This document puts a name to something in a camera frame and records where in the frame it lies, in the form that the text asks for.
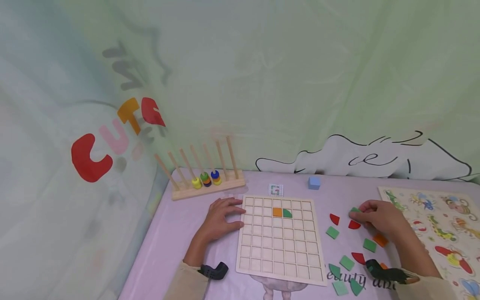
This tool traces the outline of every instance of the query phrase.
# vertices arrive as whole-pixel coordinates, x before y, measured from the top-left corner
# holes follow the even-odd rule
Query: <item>fabric backdrop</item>
[[[242,169],[477,181],[479,8],[1,1],[0,298],[116,299],[153,154],[225,135]]]

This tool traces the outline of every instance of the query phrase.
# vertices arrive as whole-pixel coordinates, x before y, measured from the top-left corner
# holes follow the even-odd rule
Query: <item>blue cube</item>
[[[309,190],[318,190],[320,189],[320,178],[310,176],[308,177],[308,189]]]

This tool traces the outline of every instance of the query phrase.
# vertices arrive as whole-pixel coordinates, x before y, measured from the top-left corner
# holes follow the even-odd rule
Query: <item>wooden base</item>
[[[228,181],[225,180],[225,174],[222,170],[218,170],[220,173],[220,178],[222,179],[222,183],[220,185],[214,185],[212,183],[211,186],[205,187],[202,186],[201,189],[194,189],[192,183],[189,182],[188,187],[186,188],[183,182],[177,182],[178,186],[180,187],[179,191],[175,190],[175,187],[172,187],[172,200],[177,201],[181,199],[207,195],[213,192],[220,192],[224,190],[234,189],[245,185],[245,178],[243,177],[242,170],[237,170],[239,178],[235,179],[235,172],[233,170],[227,170]]]

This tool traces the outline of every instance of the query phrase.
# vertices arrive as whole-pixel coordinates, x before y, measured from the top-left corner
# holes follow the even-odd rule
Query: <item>orange tile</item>
[[[384,248],[388,244],[387,238],[384,237],[381,233],[377,233],[377,235],[374,236],[372,240],[374,240],[382,248]]]
[[[273,208],[273,216],[282,217],[282,209],[278,207]]]

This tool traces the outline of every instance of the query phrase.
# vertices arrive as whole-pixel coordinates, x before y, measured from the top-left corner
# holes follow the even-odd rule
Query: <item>wooden grid board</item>
[[[242,208],[237,272],[327,285],[313,200],[244,195]]]

